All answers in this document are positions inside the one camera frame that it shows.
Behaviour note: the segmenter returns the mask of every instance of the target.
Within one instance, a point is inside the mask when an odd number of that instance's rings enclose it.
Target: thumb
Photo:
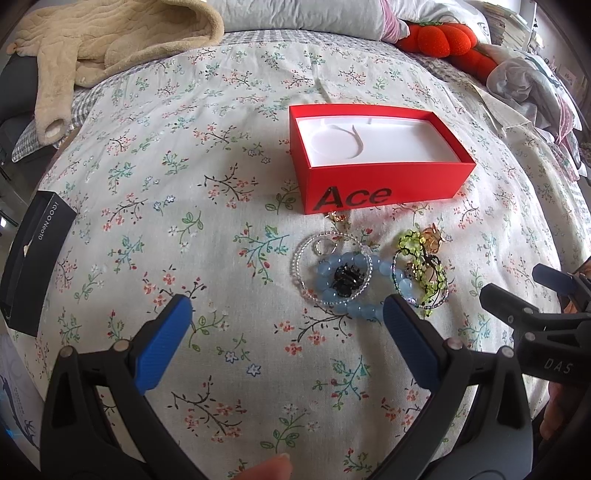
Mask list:
[[[292,470],[289,454],[282,453],[245,470],[235,480],[289,480]]]

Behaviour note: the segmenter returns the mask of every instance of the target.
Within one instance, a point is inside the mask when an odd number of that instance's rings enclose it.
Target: floral bedsheet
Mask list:
[[[231,478],[277,452],[291,454],[297,479],[367,477],[428,396],[382,324],[306,303],[294,287],[297,245],[335,226],[302,214],[289,105],[433,110],[472,153],[478,166],[454,199],[354,210],[346,222],[384,258],[403,230],[441,229],[451,294],[430,320],[444,337],[484,351],[510,345],[509,329],[480,308],[481,288],[494,282],[556,312],[532,267],[571,269],[590,255],[589,211],[513,110],[435,78],[391,46],[317,36],[224,44],[121,76],[41,184],[78,213],[38,337],[12,332],[41,395],[62,346],[106,349],[183,293],[193,323],[147,398],[210,478]],[[309,253],[307,262],[317,259]],[[367,296],[379,301],[391,290],[376,278]],[[527,387],[533,412],[545,383],[527,379]],[[457,438],[472,395],[440,453]]]

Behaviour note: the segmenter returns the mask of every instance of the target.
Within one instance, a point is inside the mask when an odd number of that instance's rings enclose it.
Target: checkered fabric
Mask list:
[[[362,38],[346,37],[333,33],[312,32],[307,30],[251,30],[244,32],[231,32],[224,35],[220,45],[236,45],[248,43],[310,43],[316,45],[335,46],[343,48],[356,48],[370,53],[392,54],[392,45]],[[82,126],[90,110],[96,101],[103,95],[106,87],[120,82],[127,75],[139,72],[157,64],[160,60],[149,61],[137,67],[133,67],[125,72],[118,73],[104,80],[91,89],[76,87],[74,90],[74,100],[72,102],[72,122],[67,131],[69,135],[72,130]],[[35,120],[33,120],[19,137],[14,150],[12,151],[12,161],[17,162],[27,155],[36,152],[43,146],[37,138]]]

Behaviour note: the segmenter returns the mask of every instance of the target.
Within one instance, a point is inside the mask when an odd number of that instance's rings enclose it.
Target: bedsheet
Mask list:
[[[193,323],[147,399],[199,468],[231,478],[288,452],[296,479],[361,479],[412,425],[428,392],[382,324],[306,303],[293,285],[297,245],[335,226],[302,214],[288,106],[433,110],[471,152],[478,165],[454,199],[354,210],[345,225],[387,257],[402,231],[435,223],[448,240],[439,256],[451,294],[430,321],[470,348],[511,344],[510,330],[480,308],[488,282],[558,311],[531,269],[581,264],[590,255],[589,211],[554,174],[556,161],[528,122],[469,82],[437,79],[386,44],[254,35],[262,41],[151,63],[104,89],[42,181],[78,217],[37,338],[11,337],[44,395],[62,346],[106,349],[184,293]],[[368,299],[391,290],[377,278]],[[545,382],[526,382],[533,413]],[[457,438],[473,393],[439,454]],[[132,452],[108,392],[102,395]]]

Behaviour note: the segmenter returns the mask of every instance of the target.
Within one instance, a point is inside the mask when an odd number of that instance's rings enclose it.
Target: beige jacket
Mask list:
[[[202,0],[80,0],[24,17],[10,52],[37,56],[35,121],[48,145],[67,131],[74,84],[92,87],[134,65],[217,44],[222,35],[222,17]]]

